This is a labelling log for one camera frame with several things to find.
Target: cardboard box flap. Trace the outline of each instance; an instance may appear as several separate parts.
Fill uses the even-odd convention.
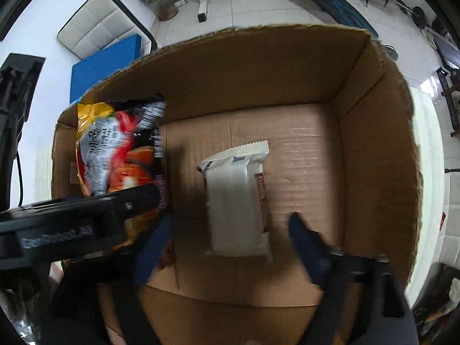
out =
[[[346,114],[380,80],[387,62],[380,43],[369,40],[333,101],[339,115]]]
[[[162,93],[162,123],[253,107],[331,101],[369,33],[338,26],[228,29],[134,63],[89,90],[83,103]],[[76,126],[76,105],[59,118]]]
[[[407,84],[387,60],[382,79],[340,119],[345,250],[368,257],[385,253],[402,282],[413,268],[421,206],[411,105]]]
[[[60,122],[57,123],[52,151],[51,195],[54,199],[82,196],[77,176],[76,136],[76,129]]]

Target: white cushion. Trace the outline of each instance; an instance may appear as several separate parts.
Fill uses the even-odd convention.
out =
[[[57,34],[72,53],[85,59],[128,36],[141,36],[141,55],[150,53],[151,40],[113,0],[88,0]]]

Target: blue foam pad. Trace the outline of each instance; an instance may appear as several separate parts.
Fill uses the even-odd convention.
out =
[[[70,103],[80,100],[95,84],[138,59],[141,55],[141,40],[141,36],[132,35],[75,64],[70,81]]]

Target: white wrapper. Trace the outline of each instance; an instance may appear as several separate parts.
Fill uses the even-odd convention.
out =
[[[199,164],[206,179],[213,254],[271,258],[262,166],[268,152],[264,140],[225,150]]]

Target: chip bag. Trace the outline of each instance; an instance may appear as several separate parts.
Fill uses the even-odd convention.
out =
[[[161,96],[78,104],[76,155],[83,194],[97,196],[148,183],[154,183],[160,191],[157,209],[125,221],[127,240],[116,249],[132,244],[167,206],[162,139],[157,126],[165,106]],[[169,253],[160,266],[174,262],[174,255]]]

